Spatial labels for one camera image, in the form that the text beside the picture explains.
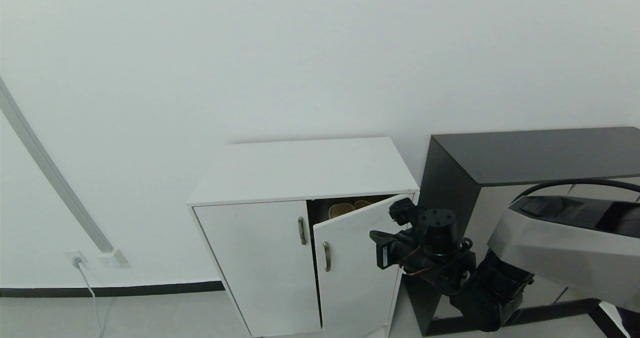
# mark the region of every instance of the white cord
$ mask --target white cord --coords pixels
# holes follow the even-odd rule
[[[89,288],[89,292],[91,292],[91,296],[93,297],[93,311],[95,311],[95,318],[98,320],[98,329],[99,330],[99,334],[98,337],[99,338],[103,338],[103,334],[105,333],[105,330],[103,329],[103,325],[100,323],[100,315],[98,315],[98,307],[96,306],[96,293],[94,293],[94,290],[91,289],[91,285],[89,285],[89,281],[87,281],[87,277],[85,276],[85,272],[82,271],[82,268],[80,268],[80,263],[77,261],[73,261],[73,266],[78,268],[78,270],[80,270],[80,274],[82,274],[82,278],[84,279],[84,282],[86,283],[86,287]]]

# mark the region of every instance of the gray conduit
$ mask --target gray conduit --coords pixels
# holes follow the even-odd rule
[[[0,110],[2,110],[4,116],[9,120],[9,124],[11,124],[13,130],[18,134],[18,137],[29,151],[33,160],[38,164],[42,173],[48,179],[48,182],[55,189],[58,196],[60,196],[60,199],[66,204],[66,207],[69,208],[78,223],[80,223],[80,226],[86,231],[98,249],[103,253],[111,252],[114,247],[109,243],[105,234],[100,231],[100,228],[98,228],[96,222],[91,218],[85,206],[82,205],[76,193],[74,193],[58,170],[58,167],[54,164],[53,160],[51,160],[44,146],[42,146],[38,137],[26,121],[25,116],[18,108],[11,93],[9,93],[9,89],[7,89],[2,77],[0,77]]]

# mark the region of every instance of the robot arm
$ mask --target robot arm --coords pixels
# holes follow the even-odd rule
[[[473,243],[458,237],[453,212],[403,199],[389,214],[400,226],[411,227],[396,234],[371,231],[378,267],[398,264],[407,275],[428,281],[482,331],[505,324],[534,275],[640,311],[638,203],[519,197],[500,219],[477,267]]]

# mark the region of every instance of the cabinet door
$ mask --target cabinet door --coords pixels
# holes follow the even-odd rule
[[[389,206],[411,196],[394,196],[313,227],[325,338],[359,338],[389,324],[398,266],[378,268],[369,232],[400,231]]]
[[[305,201],[194,210],[252,336],[320,330]]]

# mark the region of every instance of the open cabinet door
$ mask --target open cabinet door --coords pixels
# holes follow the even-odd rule
[[[389,206],[412,195],[394,196],[313,227],[324,338],[360,338],[391,323],[398,267],[378,268],[369,231],[399,231]]]

